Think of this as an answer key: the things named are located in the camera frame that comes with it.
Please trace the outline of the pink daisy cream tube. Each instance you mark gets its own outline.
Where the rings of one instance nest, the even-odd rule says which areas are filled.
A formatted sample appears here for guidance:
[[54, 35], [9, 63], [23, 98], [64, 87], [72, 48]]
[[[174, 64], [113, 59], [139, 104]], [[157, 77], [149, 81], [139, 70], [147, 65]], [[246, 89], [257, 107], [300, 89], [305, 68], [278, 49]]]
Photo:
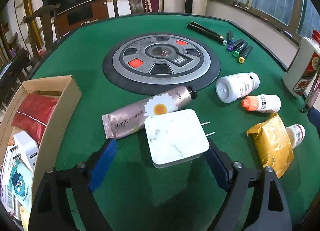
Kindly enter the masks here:
[[172, 113], [185, 108], [197, 98], [193, 86], [179, 86], [131, 103], [102, 116], [106, 138], [121, 139], [144, 128], [148, 117]]

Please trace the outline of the white power adapter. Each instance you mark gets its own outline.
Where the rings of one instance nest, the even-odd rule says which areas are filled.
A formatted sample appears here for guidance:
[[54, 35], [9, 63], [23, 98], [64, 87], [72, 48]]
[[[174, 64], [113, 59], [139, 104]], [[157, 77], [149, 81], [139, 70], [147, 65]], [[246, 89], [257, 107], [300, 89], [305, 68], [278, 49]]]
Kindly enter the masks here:
[[201, 123], [192, 109], [148, 117], [144, 126], [153, 166], [162, 169], [199, 158], [215, 134], [204, 132], [207, 124], [210, 121]]

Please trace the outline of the yellow foil packet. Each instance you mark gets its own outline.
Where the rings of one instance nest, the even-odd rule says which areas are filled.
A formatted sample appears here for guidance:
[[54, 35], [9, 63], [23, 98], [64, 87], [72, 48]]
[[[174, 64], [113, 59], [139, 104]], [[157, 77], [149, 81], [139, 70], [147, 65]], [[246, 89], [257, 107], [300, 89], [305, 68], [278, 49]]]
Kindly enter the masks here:
[[255, 145], [261, 165], [270, 166], [281, 178], [294, 160], [293, 148], [285, 125], [277, 113], [246, 131]]

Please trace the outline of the white plastic bottle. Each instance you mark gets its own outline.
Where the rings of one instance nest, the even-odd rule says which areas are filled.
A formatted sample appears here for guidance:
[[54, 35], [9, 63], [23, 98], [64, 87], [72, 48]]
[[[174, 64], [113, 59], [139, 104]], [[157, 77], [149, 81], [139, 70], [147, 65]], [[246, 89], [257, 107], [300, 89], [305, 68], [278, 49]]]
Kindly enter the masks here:
[[217, 80], [215, 89], [222, 102], [231, 103], [249, 95], [259, 85], [259, 76], [254, 72], [249, 72], [221, 77]]

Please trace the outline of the red foil package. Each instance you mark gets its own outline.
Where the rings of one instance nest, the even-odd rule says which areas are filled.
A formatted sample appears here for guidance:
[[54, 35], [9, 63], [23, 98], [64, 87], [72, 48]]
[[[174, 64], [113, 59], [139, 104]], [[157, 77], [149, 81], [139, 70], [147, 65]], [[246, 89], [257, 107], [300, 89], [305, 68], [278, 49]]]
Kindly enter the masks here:
[[40, 145], [58, 98], [28, 94], [12, 120], [11, 126], [26, 131]]

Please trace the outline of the teal cartoon wipes pack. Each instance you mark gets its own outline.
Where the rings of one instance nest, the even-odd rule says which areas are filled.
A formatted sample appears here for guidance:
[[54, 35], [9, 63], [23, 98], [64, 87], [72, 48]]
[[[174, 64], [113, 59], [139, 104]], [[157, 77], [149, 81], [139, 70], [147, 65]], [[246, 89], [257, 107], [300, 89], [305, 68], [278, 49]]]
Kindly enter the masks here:
[[18, 159], [3, 170], [1, 201], [7, 211], [14, 211], [14, 197], [16, 197], [26, 211], [31, 212], [32, 180], [33, 173]]

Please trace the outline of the white multi-port plug charger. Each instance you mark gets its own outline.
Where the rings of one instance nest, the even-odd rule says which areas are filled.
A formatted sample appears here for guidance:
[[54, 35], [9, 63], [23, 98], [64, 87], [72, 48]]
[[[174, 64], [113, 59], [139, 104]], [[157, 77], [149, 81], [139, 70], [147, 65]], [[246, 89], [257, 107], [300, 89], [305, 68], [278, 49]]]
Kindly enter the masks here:
[[21, 160], [31, 172], [34, 172], [39, 152], [37, 143], [26, 131], [20, 131], [14, 134], [13, 139], [15, 141], [15, 145], [18, 146], [18, 152], [21, 155]]

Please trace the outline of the cardboard tray box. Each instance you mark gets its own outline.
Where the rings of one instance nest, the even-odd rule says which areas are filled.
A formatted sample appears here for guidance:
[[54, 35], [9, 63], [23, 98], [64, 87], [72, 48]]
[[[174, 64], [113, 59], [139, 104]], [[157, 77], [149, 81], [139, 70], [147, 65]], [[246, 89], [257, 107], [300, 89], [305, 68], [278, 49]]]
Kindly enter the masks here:
[[1, 203], [9, 214], [14, 200], [31, 211], [81, 97], [72, 76], [28, 80], [14, 95], [1, 121]]

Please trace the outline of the white bottle beside yellow packet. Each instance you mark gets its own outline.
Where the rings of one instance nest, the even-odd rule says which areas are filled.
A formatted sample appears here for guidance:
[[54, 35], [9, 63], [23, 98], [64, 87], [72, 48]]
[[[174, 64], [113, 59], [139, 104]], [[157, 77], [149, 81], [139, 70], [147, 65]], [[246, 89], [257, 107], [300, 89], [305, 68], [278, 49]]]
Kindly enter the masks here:
[[299, 146], [305, 137], [305, 128], [301, 124], [294, 124], [286, 127], [292, 148]]

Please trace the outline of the round mahjong table centre panel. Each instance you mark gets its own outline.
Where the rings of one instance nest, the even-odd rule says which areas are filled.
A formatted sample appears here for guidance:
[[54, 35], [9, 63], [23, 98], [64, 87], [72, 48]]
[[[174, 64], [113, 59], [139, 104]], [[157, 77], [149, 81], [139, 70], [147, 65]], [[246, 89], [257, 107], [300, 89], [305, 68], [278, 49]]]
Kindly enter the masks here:
[[220, 71], [220, 59], [212, 48], [172, 33], [127, 38], [112, 47], [103, 60], [103, 73], [111, 83], [143, 95], [180, 85], [200, 90], [212, 84]]

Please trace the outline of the yellow marker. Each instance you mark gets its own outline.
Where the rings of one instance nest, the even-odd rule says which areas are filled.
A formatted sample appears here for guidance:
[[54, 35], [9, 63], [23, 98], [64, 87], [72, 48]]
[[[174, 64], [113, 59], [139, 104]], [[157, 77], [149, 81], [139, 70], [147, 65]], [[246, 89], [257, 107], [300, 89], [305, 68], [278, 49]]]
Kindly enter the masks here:
[[239, 56], [238, 58], [238, 62], [243, 64], [245, 62], [245, 60], [247, 59], [248, 55], [250, 54], [250, 52], [252, 51], [253, 47], [250, 45], [248, 46]]

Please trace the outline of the purple marker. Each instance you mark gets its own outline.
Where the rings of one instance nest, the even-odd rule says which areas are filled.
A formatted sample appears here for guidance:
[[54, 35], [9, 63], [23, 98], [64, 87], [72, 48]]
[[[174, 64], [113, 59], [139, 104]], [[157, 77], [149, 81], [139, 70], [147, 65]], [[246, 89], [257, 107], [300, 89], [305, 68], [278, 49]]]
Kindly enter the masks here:
[[232, 44], [230, 44], [227, 48], [228, 51], [233, 51], [234, 49], [236, 49], [239, 45], [241, 45], [244, 42], [244, 39], [239, 39], [235, 42], [233, 42]]

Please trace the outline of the blue marker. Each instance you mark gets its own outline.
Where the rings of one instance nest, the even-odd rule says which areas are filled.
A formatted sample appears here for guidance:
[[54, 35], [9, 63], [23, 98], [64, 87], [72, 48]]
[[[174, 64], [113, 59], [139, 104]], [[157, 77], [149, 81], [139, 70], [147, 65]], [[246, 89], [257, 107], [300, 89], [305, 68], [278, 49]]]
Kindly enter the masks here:
[[228, 42], [229, 45], [233, 44], [233, 42], [234, 42], [234, 37], [233, 37], [232, 30], [229, 30], [227, 32], [227, 42]]

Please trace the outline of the black pen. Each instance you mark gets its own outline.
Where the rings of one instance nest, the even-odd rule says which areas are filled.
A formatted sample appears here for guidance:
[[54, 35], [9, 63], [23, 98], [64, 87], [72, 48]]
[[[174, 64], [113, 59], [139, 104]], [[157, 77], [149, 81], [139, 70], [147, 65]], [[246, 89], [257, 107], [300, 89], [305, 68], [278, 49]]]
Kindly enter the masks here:
[[217, 43], [219, 43], [219, 44], [221, 44], [223, 46], [225, 46], [227, 44], [226, 40], [224, 40], [224, 39], [222, 39], [222, 38], [220, 38], [220, 37], [208, 32], [206, 30], [203, 30], [203, 29], [201, 29], [201, 28], [199, 28], [199, 27], [197, 27], [195, 25], [187, 24], [187, 28], [191, 29], [192, 31], [195, 31], [195, 32], [197, 32], [197, 33], [199, 33], [199, 34], [201, 34], [203, 36], [206, 36], [207, 38], [210, 38], [211, 40], [213, 40], [213, 41], [215, 41], [215, 42], [217, 42]]
[[213, 31], [213, 30], [211, 30], [211, 29], [209, 29], [209, 28], [207, 28], [207, 27], [205, 27], [205, 26], [203, 26], [203, 25], [200, 25], [199, 23], [196, 23], [196, 22], [194, 22], [194, 21], [191, 21], [190, 24], [191, 24], [191, 25], [194, 25], [194, 26], [196, 26], [196, 27], [198, 27], [198, 28], [201, 28], [201, 29], [203, 29], [204, 31], [210, 32], [210, 33], [216, 35], [217, 37], [219, 37], [219, 38], [221, 38], [221, 39], [224, 39], [224, 37], [223, 37], [222, 35], [218, 34], [217, 32], [215, 32], [215, 31]]

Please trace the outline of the white red liquor bottle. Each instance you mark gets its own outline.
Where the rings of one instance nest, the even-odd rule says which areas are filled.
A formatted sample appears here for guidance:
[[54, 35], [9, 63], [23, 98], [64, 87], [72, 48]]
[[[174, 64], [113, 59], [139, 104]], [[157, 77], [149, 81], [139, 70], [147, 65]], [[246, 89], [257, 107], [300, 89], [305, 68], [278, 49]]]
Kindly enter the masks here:
[[282, 77], [283, 84], [295, 98], [301, 96], [319, 71], [319, 32], [302, 37], [293, 61]]

